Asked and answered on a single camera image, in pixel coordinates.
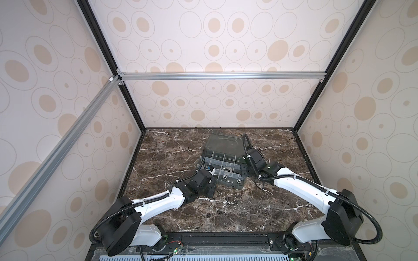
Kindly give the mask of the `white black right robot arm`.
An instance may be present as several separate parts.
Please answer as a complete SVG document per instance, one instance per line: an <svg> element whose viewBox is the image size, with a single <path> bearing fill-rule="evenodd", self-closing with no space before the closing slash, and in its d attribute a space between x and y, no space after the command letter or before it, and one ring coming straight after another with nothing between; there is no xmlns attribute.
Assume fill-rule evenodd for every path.
<svg viewBox="0 0 418 261"><path fill-rule="evenodd" d="M338 194L336 190L305 179L277 162L267 164L259 150L245 146L244 152L243 158L254 177L295 194L323 213L322 217L296 223L291 229L293 240L307 243L331 239L345 246L354 241L363 217L352 205L333 197L332 193Z"/></svg>

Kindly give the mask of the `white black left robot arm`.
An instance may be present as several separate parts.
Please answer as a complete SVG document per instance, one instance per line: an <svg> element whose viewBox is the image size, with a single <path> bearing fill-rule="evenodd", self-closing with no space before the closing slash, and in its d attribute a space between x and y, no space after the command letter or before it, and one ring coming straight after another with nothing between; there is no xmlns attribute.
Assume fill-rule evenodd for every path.
<svg viewBox="0 0 418 261"><path fill-rule="evenodd" d="M156 225L144 225L151 218L171 209L178 209L200 197L212 197L216 189L212 166L175 182L160 194L139 200L123 196L116 200L89 234L93 244L102 244L112 257L131 246L155 246L166 242L165 234Z"/></svg>

